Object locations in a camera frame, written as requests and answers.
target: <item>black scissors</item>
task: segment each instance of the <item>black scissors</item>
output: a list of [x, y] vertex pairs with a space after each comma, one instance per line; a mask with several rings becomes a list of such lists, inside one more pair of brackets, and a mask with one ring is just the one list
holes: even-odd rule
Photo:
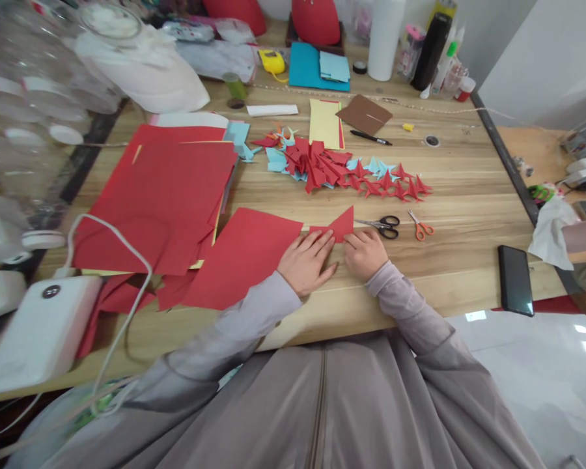
[[399, 226], [399, 218], [393, 215], [387, 215], [386, 217], [380, 218], [379, 221], [367, 221], [367, 220], [354, 220], [358, 223], [364, 223], [365, 225], [373, 226], [378, 229], [380, 234], [386, 239], [397, 239], [399, 233], [395, 227]]

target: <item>white paper roll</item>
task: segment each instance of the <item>white paper roll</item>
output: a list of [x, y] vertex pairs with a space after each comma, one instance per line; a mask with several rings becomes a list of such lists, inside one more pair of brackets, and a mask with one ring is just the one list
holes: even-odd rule
[[378, 81], [389, 81], [397, 42], [402, 32], [406, 0], [375, 0], [369, 44], [369, 76]]

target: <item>jacket zipper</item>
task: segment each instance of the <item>jacket zipper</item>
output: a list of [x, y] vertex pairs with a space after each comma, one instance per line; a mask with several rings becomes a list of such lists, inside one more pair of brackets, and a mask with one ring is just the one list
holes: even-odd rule
[[326, 349], [321, 346], [321, 376], [319, 378], [319, 392], [317, 397], [317, 408], [314, 415], [313, 437], [311, 439], [307, 469], [320, 469], [324, 453], [324, 432], [326, 424]]

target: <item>black pen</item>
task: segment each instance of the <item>black pen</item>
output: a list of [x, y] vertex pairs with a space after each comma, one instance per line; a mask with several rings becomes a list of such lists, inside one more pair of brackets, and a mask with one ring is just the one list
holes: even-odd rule
[[373, 141], [376, 141], [376, 142], [381, 143], [383, 145], [391, 145], [391, 146], [393, 145], [391, 142], [389, 142], [387, 140], [375, 138], [373, 135], [366, 134], [365, 132], [360, 132], [359, 130], [350, 130], [350, 132], [352, 132], [354, 135], [358, 135], [359, 137], [373, 140]]

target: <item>white floor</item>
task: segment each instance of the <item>white floor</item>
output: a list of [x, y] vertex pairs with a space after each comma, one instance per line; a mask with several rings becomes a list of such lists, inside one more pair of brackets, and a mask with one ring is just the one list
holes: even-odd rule
[[493, 374], [549, 469], [586, 467], [586, 317], [480, 311], [449, 322]]

